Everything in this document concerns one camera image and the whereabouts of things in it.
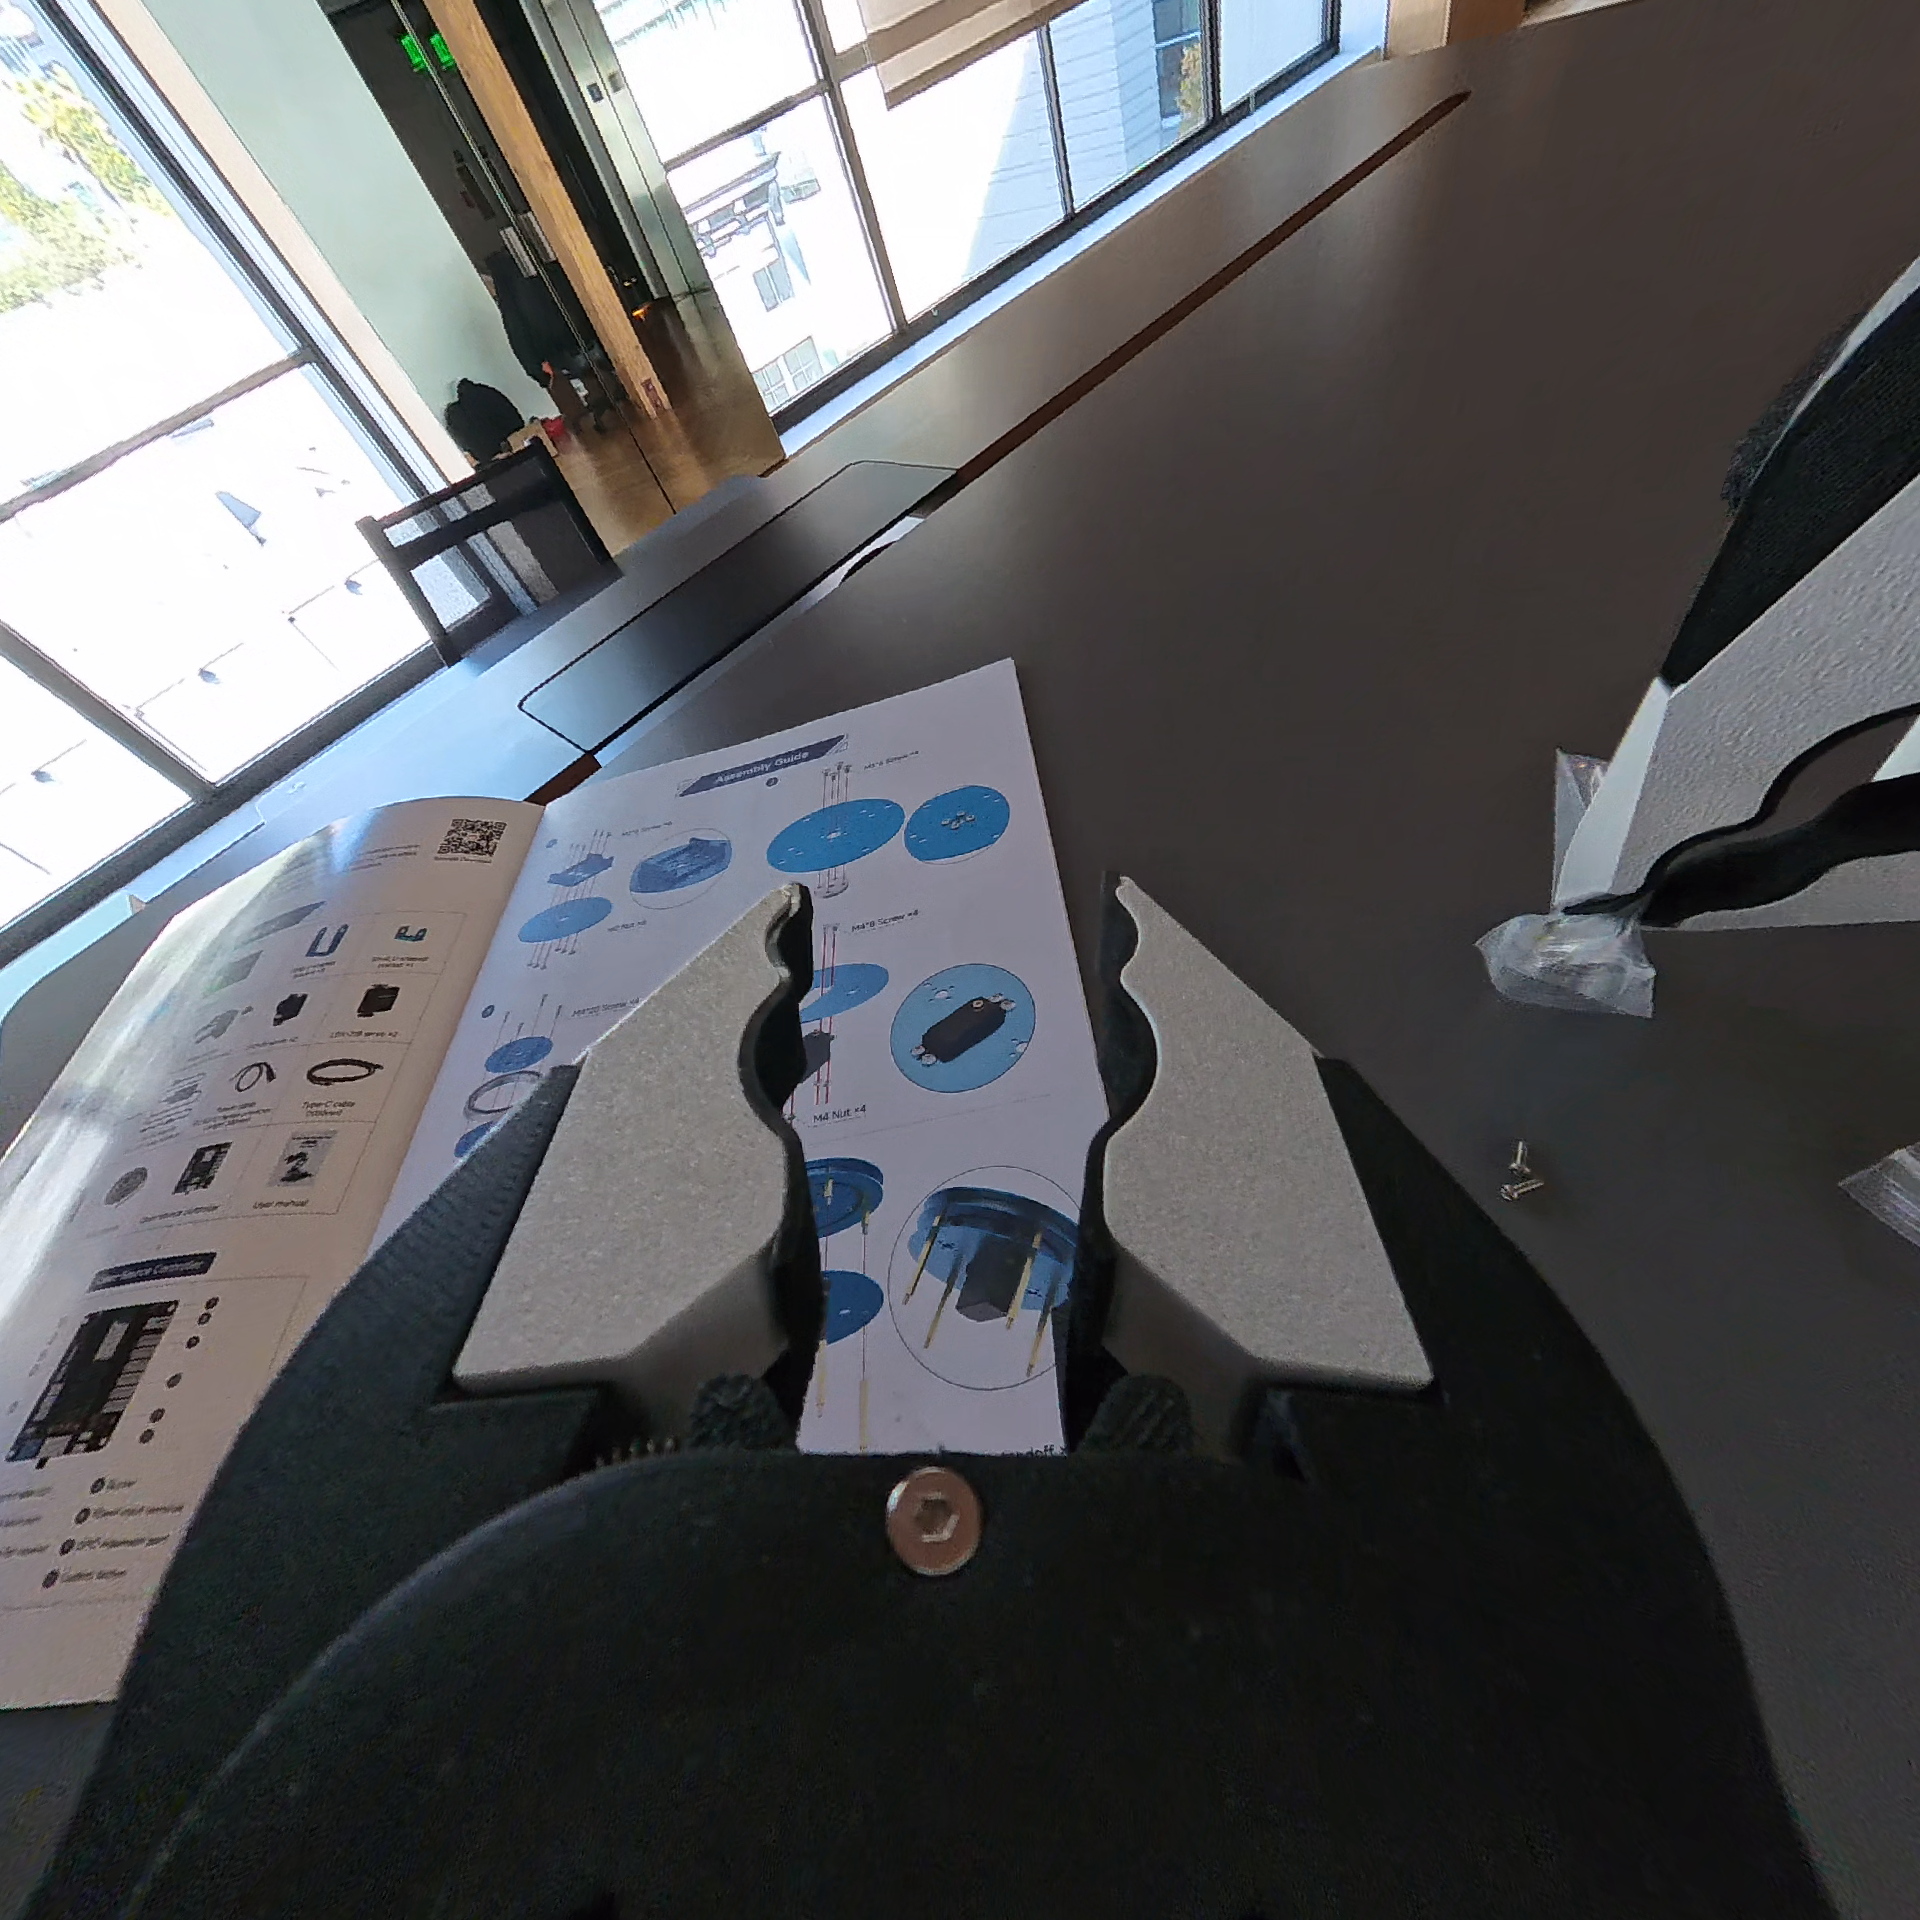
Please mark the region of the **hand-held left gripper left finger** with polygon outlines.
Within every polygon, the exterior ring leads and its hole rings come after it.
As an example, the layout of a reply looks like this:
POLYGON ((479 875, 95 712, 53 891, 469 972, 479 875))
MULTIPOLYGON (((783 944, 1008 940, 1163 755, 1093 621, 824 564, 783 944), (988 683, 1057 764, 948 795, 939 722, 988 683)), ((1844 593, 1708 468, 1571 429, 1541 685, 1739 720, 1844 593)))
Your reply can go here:
POLYGON ((809 893, 788 883, 595 1043, 452 1369, 470 1393, 803 1396, 824 1318, 799 1140, 809 893))

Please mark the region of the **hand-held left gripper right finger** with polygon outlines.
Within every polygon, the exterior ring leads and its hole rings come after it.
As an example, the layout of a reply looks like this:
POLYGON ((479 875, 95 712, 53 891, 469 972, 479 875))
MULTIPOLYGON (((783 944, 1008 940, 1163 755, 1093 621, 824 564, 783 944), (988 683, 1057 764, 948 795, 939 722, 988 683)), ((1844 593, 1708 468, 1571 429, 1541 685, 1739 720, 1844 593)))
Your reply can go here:
POLYGON ((1137 883, 1116 878, 1110 1130, 1077 1282, 1095 1353, 1248 1420, 1268 1386, 1419 1394, 1412 1325, 1312 1044, 1137 883))

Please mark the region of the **dark grey desk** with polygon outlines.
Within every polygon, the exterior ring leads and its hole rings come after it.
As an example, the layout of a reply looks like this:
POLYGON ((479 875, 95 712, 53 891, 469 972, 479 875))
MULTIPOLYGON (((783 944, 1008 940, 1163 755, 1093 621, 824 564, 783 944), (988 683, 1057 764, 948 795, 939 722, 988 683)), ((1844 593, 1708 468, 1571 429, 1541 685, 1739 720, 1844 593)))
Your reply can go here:
POLYGON ((1357 1172, 1431 1386, 1126 1362, 1064 1456, 614 1453, 384 1254, 254 1417, 30 1916, 1915 1916, 1915 931, 1485 990, 1720 544, 1915 253, 1915 4, 1629 4, 1351 76, 1123 236, 1109 347, 648 740, 1020 666, 1102 873, 1256 1005, 1185 1200, 1357 1172))

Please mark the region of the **assembly guide booklet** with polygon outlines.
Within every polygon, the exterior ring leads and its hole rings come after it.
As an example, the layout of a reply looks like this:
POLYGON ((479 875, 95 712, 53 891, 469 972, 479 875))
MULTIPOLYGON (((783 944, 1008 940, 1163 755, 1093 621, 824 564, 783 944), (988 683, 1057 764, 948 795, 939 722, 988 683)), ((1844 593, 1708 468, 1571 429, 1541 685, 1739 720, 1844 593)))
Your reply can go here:
POLYGON ((411 801, 193 902, 4 1154, 4 1709, 111 1701, 355 1268, 741 915, 812 902, 799 1442, 1053 1452, 1107 1116, 1012 664, 536 806, 411 801))

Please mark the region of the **black chair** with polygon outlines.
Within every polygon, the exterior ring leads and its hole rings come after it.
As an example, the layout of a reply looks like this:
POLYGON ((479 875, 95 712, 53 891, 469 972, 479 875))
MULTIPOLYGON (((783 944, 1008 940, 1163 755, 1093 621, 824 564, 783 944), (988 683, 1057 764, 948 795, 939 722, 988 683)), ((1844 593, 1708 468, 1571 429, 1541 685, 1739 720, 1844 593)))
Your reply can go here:
POLYGON ((445 666, 614 572, 541 440, 356 529, 445 666))

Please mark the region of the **wooden pillar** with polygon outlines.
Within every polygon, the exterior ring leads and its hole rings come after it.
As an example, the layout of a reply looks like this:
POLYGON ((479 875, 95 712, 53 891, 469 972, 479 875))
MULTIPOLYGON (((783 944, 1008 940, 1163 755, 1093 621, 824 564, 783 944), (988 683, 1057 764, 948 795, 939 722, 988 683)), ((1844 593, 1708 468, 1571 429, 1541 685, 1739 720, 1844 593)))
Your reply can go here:
POLYGON ((734 330, 591 2, 430 2, 519 248, 613 377, 629 450, 664 507, 685 507, 781 448, 734 330))

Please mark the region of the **large window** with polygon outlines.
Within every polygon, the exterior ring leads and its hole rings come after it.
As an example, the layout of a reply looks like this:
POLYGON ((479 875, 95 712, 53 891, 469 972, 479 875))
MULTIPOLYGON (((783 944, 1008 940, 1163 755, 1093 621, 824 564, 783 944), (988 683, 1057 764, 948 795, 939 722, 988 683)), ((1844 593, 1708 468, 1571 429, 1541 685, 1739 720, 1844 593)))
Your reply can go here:
POLYGON ((1336 4, 1085 2, 889 106, 852 2, 595 12, 772 416, 1336 49, 1336 4))
POLYGON ((1 27, 11 950, 432 673, 422 468, 88 4, 1 27))

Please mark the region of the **beige roller blind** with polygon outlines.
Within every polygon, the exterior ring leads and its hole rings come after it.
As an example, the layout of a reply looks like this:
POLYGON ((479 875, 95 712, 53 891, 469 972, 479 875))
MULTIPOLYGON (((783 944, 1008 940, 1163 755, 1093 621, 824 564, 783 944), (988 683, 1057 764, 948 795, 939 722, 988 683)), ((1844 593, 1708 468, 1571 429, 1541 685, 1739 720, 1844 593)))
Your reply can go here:
POLYGON ((861 42, 889 108, 1075 9, 1077 2, 857 2, 861 42))

